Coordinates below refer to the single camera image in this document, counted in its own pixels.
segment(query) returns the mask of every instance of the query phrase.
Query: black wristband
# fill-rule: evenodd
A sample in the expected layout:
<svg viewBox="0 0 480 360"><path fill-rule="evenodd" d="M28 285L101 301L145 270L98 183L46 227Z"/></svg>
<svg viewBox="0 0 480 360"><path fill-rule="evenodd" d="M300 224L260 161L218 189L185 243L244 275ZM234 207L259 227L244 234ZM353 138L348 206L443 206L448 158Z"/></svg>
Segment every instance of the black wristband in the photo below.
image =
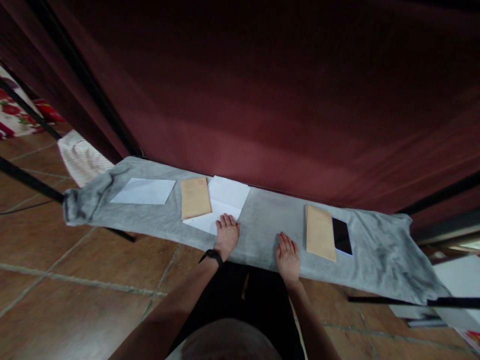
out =
<svg viewBox="0 0 480 360"><path fill-rule="evenodd" d="M218 252L216 252L215 250L207 250L205 252L205 254L203 254L203 256L201 257L200 261L198 262L199 264L206 258L206 257L209 257L209 258L212 258L212 259L215 259L216 262L218 263L218 269L221 269L222 266L224 265L224 262L222 260L222 257L220 256L220 254Z"/></svg>

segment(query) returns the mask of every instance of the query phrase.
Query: gray towel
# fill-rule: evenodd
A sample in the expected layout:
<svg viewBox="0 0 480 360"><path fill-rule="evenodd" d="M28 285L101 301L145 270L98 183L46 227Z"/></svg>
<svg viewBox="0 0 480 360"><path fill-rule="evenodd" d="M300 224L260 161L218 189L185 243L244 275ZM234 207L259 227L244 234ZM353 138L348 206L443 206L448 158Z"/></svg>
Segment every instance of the gray towel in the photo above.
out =
<svg viewBox="0 0 480 360"><path fill-rule="evenodd" d="M204 251L211 249L215 236L183 224L181 219L180 181L199 176L202 175L127 157L84 188L65 193L65 221L69 226L109 227ZM165 205L111 203L130 178L177 180L177 183ZM307 252L305 205L326 210L347 223L353 256L337 251L335 263ZM303 278L420 305L438 296L448 296L429 260L410 237L412 219L405 214L338 208L252 187L238 222L240 238L230 256L232 262L277 271L276 235L284 231L298 244Z"/></svg>

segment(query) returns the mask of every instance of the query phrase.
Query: hand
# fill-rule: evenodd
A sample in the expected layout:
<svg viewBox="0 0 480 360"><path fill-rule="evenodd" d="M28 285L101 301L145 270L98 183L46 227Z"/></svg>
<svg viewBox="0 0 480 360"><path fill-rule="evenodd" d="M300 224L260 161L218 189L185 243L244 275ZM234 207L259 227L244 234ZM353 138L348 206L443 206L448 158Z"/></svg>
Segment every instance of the hand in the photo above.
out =
<svg viewBox="0 0 480 360"><path fill-rule="evenodd" d="M215 224L216 244L213 249L218 251L221 259L225 262L239 241L240 224L235 222L232 215L226 213L220 215L220 221L217 220Z"/></svg>
<svg viewBox="0 0 480 360"><path fill-rule="evenodd" d="M278 240L275 252L276 266L286 288L290 291L300 283L299 248L295 241L283 232L278 235Z"/></svg>

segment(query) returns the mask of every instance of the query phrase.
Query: brown envelope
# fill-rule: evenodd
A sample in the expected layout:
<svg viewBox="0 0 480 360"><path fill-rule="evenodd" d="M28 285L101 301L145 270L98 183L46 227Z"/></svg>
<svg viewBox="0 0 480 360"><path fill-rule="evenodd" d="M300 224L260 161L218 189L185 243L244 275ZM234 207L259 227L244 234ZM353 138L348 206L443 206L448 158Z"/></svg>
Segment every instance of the brown envelope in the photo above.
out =
<svg viewBox="0 0 480 360"><path fill-rule="evenodd" d="M207 178L183 180L181 182L181 219L186 220L211 212Z"/></svg>
<svg viewBox="0 0 480 360"><path fill-rule="evenodd" d="M306 206L306 250L337 262L332 215L328 211Z"/></svg>

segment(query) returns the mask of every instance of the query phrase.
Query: person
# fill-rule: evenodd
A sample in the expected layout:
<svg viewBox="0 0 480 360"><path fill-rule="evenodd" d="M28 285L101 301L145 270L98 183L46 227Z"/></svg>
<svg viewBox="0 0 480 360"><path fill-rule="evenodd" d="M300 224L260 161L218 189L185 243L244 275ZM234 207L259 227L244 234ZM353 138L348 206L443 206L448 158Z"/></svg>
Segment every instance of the person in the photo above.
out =
<svg viewBox="0 0 480 360"><path fill-rule="evenodd" d="M110 359L340 359L300 282L297 244L281 232L278 273L227 261L240 224L226 213L217 241Z"/></svg>

